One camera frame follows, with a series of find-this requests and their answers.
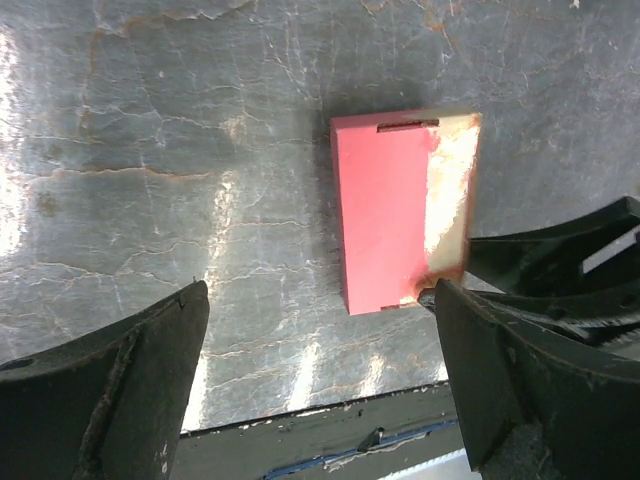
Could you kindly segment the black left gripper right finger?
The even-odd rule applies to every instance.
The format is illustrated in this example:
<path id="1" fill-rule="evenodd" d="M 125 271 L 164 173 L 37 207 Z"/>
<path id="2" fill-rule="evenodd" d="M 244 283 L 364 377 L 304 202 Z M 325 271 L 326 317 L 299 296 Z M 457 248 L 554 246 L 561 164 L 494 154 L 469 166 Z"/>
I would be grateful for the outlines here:
<path id="1" fill-rule="evenodd" d="M 639 364 L 449 281 L 440 343 L 470 468 L 485 479 L 636 479 Z"/>

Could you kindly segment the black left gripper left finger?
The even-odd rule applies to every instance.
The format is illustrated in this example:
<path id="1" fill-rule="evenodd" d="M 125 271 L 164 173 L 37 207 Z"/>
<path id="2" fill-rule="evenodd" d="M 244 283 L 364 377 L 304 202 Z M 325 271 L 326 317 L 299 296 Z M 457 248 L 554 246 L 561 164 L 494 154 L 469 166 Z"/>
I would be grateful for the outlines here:
<path id="1" fill-rule="evenodd" d="M 166 479 L 209 318 L 195 281 L 1 366 L 4 479 Z"/>

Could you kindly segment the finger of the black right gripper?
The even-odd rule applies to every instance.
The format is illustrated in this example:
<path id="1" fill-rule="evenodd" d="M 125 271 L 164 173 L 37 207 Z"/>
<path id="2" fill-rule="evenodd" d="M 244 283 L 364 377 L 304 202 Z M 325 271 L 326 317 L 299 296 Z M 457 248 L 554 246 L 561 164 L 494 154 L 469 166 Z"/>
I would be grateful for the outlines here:
<path id="1" fill-rule="evenodd" d="M 639 202 L 623 196 L 552 227 L 476 237 L 466 269 L 494 289 L 473 294 L 504 321 L 505 336 L 547 333 L 583 345 L 636 345 L 639 244 L 592 269 L 584 265 L 627 233 L 639 233 Z"/>

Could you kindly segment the pink express box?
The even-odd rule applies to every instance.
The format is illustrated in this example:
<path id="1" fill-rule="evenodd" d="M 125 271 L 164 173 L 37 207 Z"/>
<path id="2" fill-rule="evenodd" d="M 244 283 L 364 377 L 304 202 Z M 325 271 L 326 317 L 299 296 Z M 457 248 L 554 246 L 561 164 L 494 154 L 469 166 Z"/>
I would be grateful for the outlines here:
<path id="1" fill-rule="evenodd" d="M 419 109 L 330 124 L 343 294 L 351 315 L 417 304 L 461 281 L 482 115 Z"/>

